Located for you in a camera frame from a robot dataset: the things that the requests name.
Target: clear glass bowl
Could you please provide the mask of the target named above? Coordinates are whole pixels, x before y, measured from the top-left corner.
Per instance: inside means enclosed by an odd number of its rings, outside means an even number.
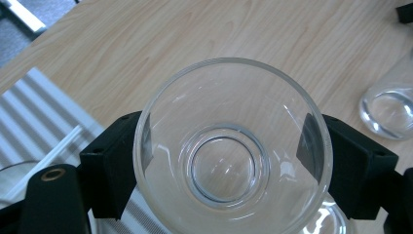
[[[310,96],[245,58],[172,76],[143,109],[133,154],[139,190],[174,233],[298,233],[332,171],[328,129]]]

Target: wood grain surface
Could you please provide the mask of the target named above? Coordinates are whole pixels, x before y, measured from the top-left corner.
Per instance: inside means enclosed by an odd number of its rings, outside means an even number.
[[[337,117],[413,167],[412,139],[368,132],[360,96],[413,47],[396,0],[85,0],[0,69],[4,93],[37,66],[102,125],[141,110],[172,74],[220,57],[256,59],[297,81],[322,113]],[[386,214],[356,221],[383,233]]]

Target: black holder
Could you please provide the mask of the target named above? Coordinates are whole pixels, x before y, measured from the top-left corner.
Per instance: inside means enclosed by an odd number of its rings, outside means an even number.
[[[25,199],[0,210],[0,233],[90,233],[89,209],[96,218],[121,218],[136,186],[132,163],[134,132],[140,111],[119,118],[81,153],[78,168],[55,165],[34,175]],[[333,148],[329,193],[347,218],[375,219],[388,213],[387,234],[413,233],[413,169],[404,175],[394,168],[398,157],[342,121],[324,115]],[[318,130],[307,116],[302,140],[321,151],[309,132]],[[297,157],[315,177],[317,160]]]

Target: glass rim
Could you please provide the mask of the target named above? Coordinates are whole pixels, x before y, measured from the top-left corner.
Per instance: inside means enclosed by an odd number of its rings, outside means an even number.
[[[294,90],[298,92],[298,94],[303,98],[303,100],[305,100],[305,102],[308,104],[309,108],[311,109],[312,114],[314,115],[315,120],[319,126],[319,131],[320,131],[320,135],[322,138],[323,152],[324,152],[324,165],[322,168],[322,176],[319,180],[319,188],[317,189],[317,192],[314,195],[312,203],[305,209],[305,211],[299,217],[297,217],[297,221],[293,225],[287,227],[283,231],[282,234],[296,233],[300,231],[301,229],[303,229],[306,226],[306,224],[311,220],[311,218],[317,213],[317,211],[321,207],[321,204],[326,194],[328,193],[328,187],[329,187],[331,176],[332,176],[332,162],[333,162],[331,139],[330,139],[327,126],[319,111],[319,108],[316,106],[314,101],[311,99],[310,95],[296,81],[294,81],[292,78],[290,78],[288,75],[286,75],[282,71],[274,68],[271,65],[268,65],[266,63],[263,63],[257,60],[253,60],[249,58],[212,58],[212,59],[203,60],[203,61],[194,63],[192,65],[189,65],[181,69],[180,71],[172,75],[167,80],[167,82],[165,82],[164,85],[158,89],[155,95],[153,95],[150,98],[150,100],[146,103],[145,107],[143,108],[142,113],[137,123],[136,130],[135,130],[132,158],[133,158],[133,170],[134,170],[134,174],[135,174],[135,178],[136,178],[139,191],[142,193],[145,201],[148,203],[150,208],[158,207],[156,201],[152,199],[152,196],[148,190],[147,182],[144,179],[144,174],[142,171],[141,160],[138,160],[138,153],[137,153],[137,152],[140,152],[140,142],[141,142],[143,127],[149,116],[150,110],[152,109],[152,106],[155,104],[156,100],[172,83],[174,83],[176,80],[183,77],[184,75],[194,70],[197,70],[199,68],[203,68],[203,67],[207,67],[207,66],[215,65],[215,64],[225,64],[225,63],[244,64],[244,65],[258,67],[258,68],[267,70],[279,76],[280,78],[282,78]],[[170,226],[166,220],[165,222],[161,220],[161,222],[163,225],[167,227],[167,229],[172,230],[172,231],[178,231],[174,227]]]

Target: table surface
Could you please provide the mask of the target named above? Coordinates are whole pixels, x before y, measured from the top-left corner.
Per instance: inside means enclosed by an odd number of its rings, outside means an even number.
[[[172,74],[192,63],[239,57],[297,81],[323,114],[337,117],[413,167],[412,140],[368,132],[360,96],[413,47],[394,8],[409,1],[85,0],[0,69],[4,93],[37,66],[103,126],[141,110]],[[383,233],[386,213],[356,221]]]

